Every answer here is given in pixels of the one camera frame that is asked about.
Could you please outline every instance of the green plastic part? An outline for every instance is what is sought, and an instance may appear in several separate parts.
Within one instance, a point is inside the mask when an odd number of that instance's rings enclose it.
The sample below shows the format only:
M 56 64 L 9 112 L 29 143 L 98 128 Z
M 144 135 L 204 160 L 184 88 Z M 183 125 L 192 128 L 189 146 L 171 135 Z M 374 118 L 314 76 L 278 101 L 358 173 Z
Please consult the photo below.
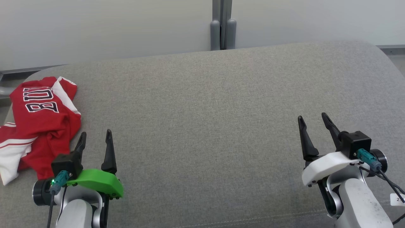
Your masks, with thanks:
M 124 196 L 124 187 L 118 178 L 112 173 L 98 169 L 83 170 L 76 180 L 69 180 L 66 184 L 78 184 L 113 198 Z

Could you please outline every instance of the white stripe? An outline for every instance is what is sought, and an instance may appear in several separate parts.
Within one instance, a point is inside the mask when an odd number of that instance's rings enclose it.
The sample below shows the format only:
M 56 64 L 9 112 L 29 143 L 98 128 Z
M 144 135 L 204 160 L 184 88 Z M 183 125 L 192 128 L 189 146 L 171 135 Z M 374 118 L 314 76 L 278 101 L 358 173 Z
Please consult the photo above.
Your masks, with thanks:
M 17 145 L 8 145 L 5 146 L 3 148 L 0 148 L 0 152 L 4 151 L 5 149 L 10 149 L 10 148 L 23 148 L 24 149 L 24 154 L 27 154 L 29 152 L 31 152 L 31 145 L 33 142 L 29 143 L 29 144 L 17 144 Z
M 37 137 L 31 138 L 31 139 L 7 139 L 6 141 L 0 143 L 0 147 L 3 147 L 7 144 L 24 144 L 24 143 L 29 143 L 33 142 L 36 140 Z
M 64 78 L 64 77 L 59 77 L 59 78 L 58 78 L 58 82 L 62 81 L 62 79 L 65 80 L 65 81 L 68 81 L 68 82 L 69 82 L 70 84 L 72 84 L 72 85 L 77 86 L 74 82 L 72 82 L 72 81 L 70 81 L 69 79 L 66 79 L 66 78 Z
M 80 114 L 80 112 L 77 110 L 73 102 L 70 100 L 68 94 L 63 90 L 62 86 L 59 83 L 59 79 L 53 84 L 52 90 L 53 93 L 59 97 L 59 99 L 62 101 L 63 105 L 66 106 L 68 109 L 70 109 L 72 112 L 75 114 Z

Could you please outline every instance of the gray fabric surface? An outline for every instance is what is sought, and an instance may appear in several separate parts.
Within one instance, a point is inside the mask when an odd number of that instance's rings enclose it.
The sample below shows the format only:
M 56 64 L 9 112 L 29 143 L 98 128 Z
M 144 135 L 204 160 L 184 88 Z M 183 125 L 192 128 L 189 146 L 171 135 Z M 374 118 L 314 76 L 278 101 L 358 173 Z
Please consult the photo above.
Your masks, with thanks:
M 321 112 L 341 130 L 369 134 L 388 157 L 387 175 L 405 187 L 405 79 L 368 43 L 89 62 L 29 80 L 46 76 L 79 86 L 85 168 L 100 168 L 112 130 L 125 197 L 110 202 L 110 227 L 333 227 L 318 188 L 301 182 L 298 115 L 321 154 L 334 151 Z M 27 170 L 0 187 L 5 227 L 45 226 L 48 207 L 31 197 L 35 181 Z M 391 219 L 405 213 L 387 206 L 388 184 L 367 181 Z

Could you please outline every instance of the white plastic part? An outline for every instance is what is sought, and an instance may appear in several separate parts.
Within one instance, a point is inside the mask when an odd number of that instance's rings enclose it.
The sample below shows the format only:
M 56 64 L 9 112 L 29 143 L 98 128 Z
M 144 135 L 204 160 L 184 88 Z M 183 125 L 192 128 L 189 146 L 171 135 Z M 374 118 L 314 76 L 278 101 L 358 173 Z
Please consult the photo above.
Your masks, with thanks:
M 69 202 L 56 225 L 56 228 L 91 228 L 93 209 L 90 203 L 84 200 Z
M 339 194 L 344 210 L 335 228 L 393 228 L 390 218 L 363 181 L 344 181 Z
M 309 164 L 302 174 L 302 181 L 305 186 L 312 185 L 313 181 L 319 181 L 346 166 L 350 163 L 359 163 L 359 159 L 350 160 L 342 152 L 329 153 Z
M 100 228 L 100 217 L 101 217 L 101 210 L 104 206 L 102 202 L 102 197 L 100 193 L 94 191 L 90 188 L 86 188 L 80 185 L 77 186 L 69 186 L 66 188 L 66 193 L 64 194 L 65 188 L 62 188 L 58 195 L 55 196 L 55 203 L 57 205 L 61 205 L 63 201 L 63 206 L 60 208 L 59 213 L 64 213 L 66 207 L 69 205 L 70 202 L 73 202 L 77 199 L 83 199 L 88 203 L 91 204 L 98 204 L 97 209 L 93 214 L 93 228 Z

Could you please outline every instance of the white wall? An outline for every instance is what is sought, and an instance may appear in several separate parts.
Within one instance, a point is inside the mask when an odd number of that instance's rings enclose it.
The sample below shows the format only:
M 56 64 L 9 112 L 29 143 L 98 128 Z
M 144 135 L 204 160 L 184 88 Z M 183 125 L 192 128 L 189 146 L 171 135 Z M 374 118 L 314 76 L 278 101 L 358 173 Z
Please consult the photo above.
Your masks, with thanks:
M 312 40 L 405 44 L 404 0 L 233 0 L 236 48 Z
M 0 71 L 210 50 L 208 0 L 2 0 Z

